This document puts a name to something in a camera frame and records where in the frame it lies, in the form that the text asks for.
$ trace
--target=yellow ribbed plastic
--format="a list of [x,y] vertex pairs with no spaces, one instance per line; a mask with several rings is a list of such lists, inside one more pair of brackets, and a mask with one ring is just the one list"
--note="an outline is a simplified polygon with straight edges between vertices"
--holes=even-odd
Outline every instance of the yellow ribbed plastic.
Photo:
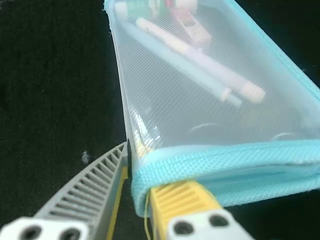
[[166,239],[167,225],[171,218],[222,208],[216,198],[196,181],[153,187],[150,190],[150,202],[154,229],[158,231],[161,240]]

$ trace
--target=mesh pencil pouch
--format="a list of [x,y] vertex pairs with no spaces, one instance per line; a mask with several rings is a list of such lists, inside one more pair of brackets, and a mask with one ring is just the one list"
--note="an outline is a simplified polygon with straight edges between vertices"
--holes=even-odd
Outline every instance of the mesh pencil pouch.
[[223,206],[316,189],[320,92],[234,0],[106,0],[131,192],[196,179]]

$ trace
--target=black background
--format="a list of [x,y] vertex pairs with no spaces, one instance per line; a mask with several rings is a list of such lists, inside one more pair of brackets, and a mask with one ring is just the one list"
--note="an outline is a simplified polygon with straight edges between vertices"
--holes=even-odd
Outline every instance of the black background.
[[[101,0],[14,0],[0,11],[0,224],[32,216],[125,138],[118,70]],[[320,84],[320,7],[313,0],[238,0]],[[257,239],[319,239],[318,190],[229,208]],[[144,239],[130,183],[114,239]]]

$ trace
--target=marker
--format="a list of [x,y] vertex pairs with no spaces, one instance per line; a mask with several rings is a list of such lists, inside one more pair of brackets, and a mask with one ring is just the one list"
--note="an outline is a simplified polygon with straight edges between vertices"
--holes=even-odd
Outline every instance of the marker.
[[187,57],[190,61],[206,70],[213,77],[217,78],[219,81],[226,84],[252,103],[261,103],[264,99],[266,92],[262,88],[222,65],[218,61],[215,61],[211,57],[198,51],[171,33],[144,18],[138,18],[135,23],[140,29],[160,38],[169,48]]

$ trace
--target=pen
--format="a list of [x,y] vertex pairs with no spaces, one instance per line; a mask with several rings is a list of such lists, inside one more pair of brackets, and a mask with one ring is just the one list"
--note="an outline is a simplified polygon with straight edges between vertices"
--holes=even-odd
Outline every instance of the pen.
[[206,70],[210,75],[217,78],[231,89],[237,91],[252,103],[260,103],[264,99],[266,92],[262,88],[222,65],[218,61],[215,61],[211,57],[198,51],[159,26],[144,18],[138,18],[136,20],[136,25],[143,31],[160,38],[172,50],[187,57],[190,61]]
[[229,87],[226,87],[220,81],[215,80],[212,76],[185,57],[172,51],[137,26],[130,23],[122,23],[121,25],[131,37],[142,44],[146,49],[156,54],[180,73],[188,76],[194,83],[205,89],[220,101],[229,102],[236,107],[239,107],[242,104],[242,101],[232,93],[232,90]]

